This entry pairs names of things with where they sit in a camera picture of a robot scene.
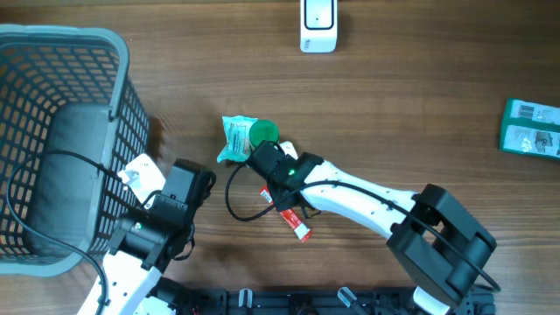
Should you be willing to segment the green 3M gloves package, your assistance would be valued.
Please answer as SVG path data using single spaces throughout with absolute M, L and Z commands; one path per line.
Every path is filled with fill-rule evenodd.
M 501 120 L 499 149 L 559 159 L 559 107 L 509 98 Z

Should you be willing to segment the green lid white jar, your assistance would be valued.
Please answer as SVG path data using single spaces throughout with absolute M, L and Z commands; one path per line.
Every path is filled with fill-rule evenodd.
M 249 130 L 249 141 L 253 148 L 256 148 L 263 141 L 277 143 L 279 137 L 277 125 L 270 120 L 257 120 Z

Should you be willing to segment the teal white tissue packet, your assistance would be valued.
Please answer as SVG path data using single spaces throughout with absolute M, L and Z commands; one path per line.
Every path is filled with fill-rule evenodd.
M 226 160 L 242 163 L 247 160 L 251 152 L 249 132 L 257 121 L 257 118 L 243 115 L 222 117 L 227 143 L 217 157 L 218 163 Z

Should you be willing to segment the white barcode scanner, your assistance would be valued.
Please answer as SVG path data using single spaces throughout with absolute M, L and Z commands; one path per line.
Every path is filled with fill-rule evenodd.
M 338 1 L 300 1 L 300 50 L 332 53 L 338 39 Z

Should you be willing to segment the grey plastic shopping basket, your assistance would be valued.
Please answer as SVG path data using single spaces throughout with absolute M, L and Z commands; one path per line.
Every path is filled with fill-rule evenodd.
M 102 28 L 1 28 L 1 272 L 55 277 L 105 255 L 148 146 L 130 53 Z

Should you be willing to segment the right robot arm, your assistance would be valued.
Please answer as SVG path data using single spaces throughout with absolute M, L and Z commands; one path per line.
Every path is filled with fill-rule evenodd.
M 428 314 L 448 314 L 465 301 L 497 247 L 493 236 L 444 188 L 421 192 L 384 187 L 350 175 L 320 156 L 298 157 L 261 142 L 246 161 L 273 200 L 341 215 L 384 237 L 416 289 L 413 302 Z

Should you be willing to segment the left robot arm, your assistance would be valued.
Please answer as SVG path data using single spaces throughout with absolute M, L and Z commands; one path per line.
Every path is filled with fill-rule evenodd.
M 145 153 L 118 173 L 138 205 L 116 221 L 98 278 L 79 315 L 187 314 L 197 305 L 180 283 L 163 274 L 172 261 L 189 257 L 194 215 L 209 196 L 215 173 L 177 159 L 165 176 Z

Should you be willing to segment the long red snack stick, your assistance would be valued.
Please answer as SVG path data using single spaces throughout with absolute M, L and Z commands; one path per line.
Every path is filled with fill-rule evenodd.
M 269 204 L 273 204 L 274 201 L 271 197 L 270 191 L 266 185 L 264 185 L 259 193 L 267 200 Z M 298 215 L 293 209 L 283 210 L 279 213 L 284 221 L 291 227 L 295 236 L 302 242 L 307 242 L 312 236 L 312 230 L 307 227 L 307 225 L 300 220 Z

